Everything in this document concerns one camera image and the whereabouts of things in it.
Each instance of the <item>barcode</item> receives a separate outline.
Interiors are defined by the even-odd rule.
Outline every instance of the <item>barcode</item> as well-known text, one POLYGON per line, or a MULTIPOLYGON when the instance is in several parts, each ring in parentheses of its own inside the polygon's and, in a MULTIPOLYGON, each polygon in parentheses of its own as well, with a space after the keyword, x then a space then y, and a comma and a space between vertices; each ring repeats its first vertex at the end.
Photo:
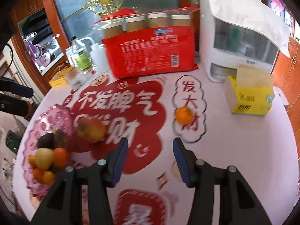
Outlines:
POLYGON ((250 61, 250 60, 247 60, 247 63, 249 63, 249 64, 252 64, 252 65, 254 65, 254 64, 255 64, 255 62, 254 62, 254 61, 250 61))
POLYGON ((179 66, 179 55, 171 55, 171 67, 179 66))

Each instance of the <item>pink basket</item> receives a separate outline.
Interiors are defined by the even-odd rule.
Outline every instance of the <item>pink basket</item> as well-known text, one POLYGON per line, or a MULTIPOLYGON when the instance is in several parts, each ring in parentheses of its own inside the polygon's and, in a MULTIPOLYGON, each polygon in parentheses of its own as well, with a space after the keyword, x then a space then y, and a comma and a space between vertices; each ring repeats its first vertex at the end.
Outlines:
POLYGON ((50 186, 38 183, 32 176, 33 168, 28 163, 28 157, 35 154, 38 139, 51 129, 61 129, 71 139, 73 133, 73 121, 71 118, 70 109, 55 105, 50 107, 46 112, 42 113, 34 122, 33 128, 29 131, 25 148, 23 151, 24 178, 27 182, 27 187, 31 189, 33 195, 42 199, 50 189, 50 186))

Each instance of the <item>yellow box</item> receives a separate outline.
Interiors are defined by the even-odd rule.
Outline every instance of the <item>yellow box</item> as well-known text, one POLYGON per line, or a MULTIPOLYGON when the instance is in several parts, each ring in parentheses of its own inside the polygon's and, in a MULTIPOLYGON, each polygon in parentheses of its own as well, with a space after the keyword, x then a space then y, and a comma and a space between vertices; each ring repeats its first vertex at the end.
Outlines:
POLYGON ((62 71, 57 72, 54 77, 49 81, 49 85, 53 88, 67 86, 68 83, 64 78, 64 75, 68 74, 74 67, 68 67, 62 71))
POLYGON ((228 76, 224 82, 224 89, 232 113, 266 115, 272 107, 273 88, 237 87, 236 77, 228 76))

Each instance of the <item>white bottle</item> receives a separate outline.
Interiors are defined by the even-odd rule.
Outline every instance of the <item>white bottle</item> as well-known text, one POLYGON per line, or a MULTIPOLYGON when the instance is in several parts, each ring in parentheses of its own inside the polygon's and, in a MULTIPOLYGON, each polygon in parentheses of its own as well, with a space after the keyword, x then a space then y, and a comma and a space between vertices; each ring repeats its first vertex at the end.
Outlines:
POLYGON ((104 45, 99 45, 95 43, 91 45, 90 56, 94 61, 94 64, 97 66, 97 71, 104 73, 109 70, 108 60, 105 53, 104 45))

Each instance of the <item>red apple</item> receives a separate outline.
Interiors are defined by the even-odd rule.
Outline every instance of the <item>red apple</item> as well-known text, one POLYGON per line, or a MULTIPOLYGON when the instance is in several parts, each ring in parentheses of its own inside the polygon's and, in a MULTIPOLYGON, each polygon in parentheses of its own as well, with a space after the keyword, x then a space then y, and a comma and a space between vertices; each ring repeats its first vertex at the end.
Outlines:
POLYGON ((106 135, 106 127, 97 118, 81 118, 76 129, 77 136, 89 144, 95 144, 106 135))

